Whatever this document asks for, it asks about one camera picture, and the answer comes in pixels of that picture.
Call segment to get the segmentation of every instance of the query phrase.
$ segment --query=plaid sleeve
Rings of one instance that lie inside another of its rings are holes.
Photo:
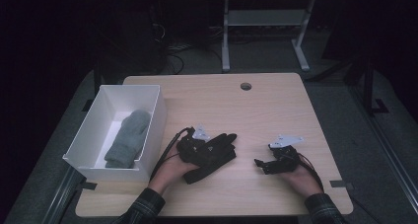
[[[326,193],[317,193],[308,197],[305,206],[310,212],[313,224],[348,223]]]
[[[164,204],[166,202],[158,193],[145,188],[129,209],[112,223],[154,223]]]

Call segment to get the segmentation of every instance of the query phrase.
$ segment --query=metal frame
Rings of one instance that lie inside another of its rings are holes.
[[[365,121],[367,122],[368,126],[375,134],[376,138],[378,139],[381,148],[383,150],[384,156],[387,159],[387,162],[392,169],[394,176],[396,177],[398,183],[400,184],[401,188],[403,189],[406,198],[408,198],[409,202],[412,205],[415,213],[418,214],[418,187],[415,185],[414,181],[412,181],[411,177],[409,176],[406,169],[403,167],[402,162],[397,157],[396,153],[393,150],[393,145],[384,135],[384,132],[373,116],[371,114],[371,108],[366,108],[364,105],[364,96],[362,97],[361,93],[355,87],[349,87],[349,91],[352,97],[355,100],[362,116],[364,117]]]
[[[74,191],[77,190],[77,186],[83,180],[84,177],[80,173],[74,168],[68,167],[41,223],[52,224],[60,222],[62,215],[65,214],[66,205],[71,201]]]
[[[229,10],[229,0],[225,0],[222,72],[231,70],[228,26],[301,26],[298,36],[292,39],[292,47],[302,70],[309,71],[310,67],[301,46],[313,8],[314,0],[310,0],[305,10]]]

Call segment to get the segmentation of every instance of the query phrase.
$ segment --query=white box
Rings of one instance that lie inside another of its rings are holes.
[[[151,115],[142,152],[132,169],[105,167],[124,118],[135,110]],[[160,155],[167,109],[159,85],[103,85],[63,159],[88,180],[147,182]]]

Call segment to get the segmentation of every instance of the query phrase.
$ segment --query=wooden tabletop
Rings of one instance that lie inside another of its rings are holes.
[[[242,83],[249,83],[245,91]],[[308,213],[304,201],[281,178],[264,175],[253,159],[272,161],[267,144],[279,134],[302,136],[294,145],[307,156],[338,209],[353,210],[341,176],[298,74],[217,74],[128,77],[125,85],[161,85],[168,108],[162,152],[176,133],[202,124],[209,135],[236,133],[237,158],[204,180],[181,180],[164,195],[160,216],[257,216]],[[99,182],[84,189],[79,216],[118,216],[147,184]]]

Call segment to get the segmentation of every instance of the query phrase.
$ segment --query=person's hand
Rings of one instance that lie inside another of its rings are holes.
[[[185,173],[199,168],[191,163],[181,161],[176,144],[172,147],[166,159],[148,184],[148,188],[159,194],[163,194],[169,185],[181,178]]]
[[[299,165],[295,171],[281,173],[279,176],[289,183],[289,185],[304,198],[308,198],[316,193],[323,193],[311,173],[301,165]]]

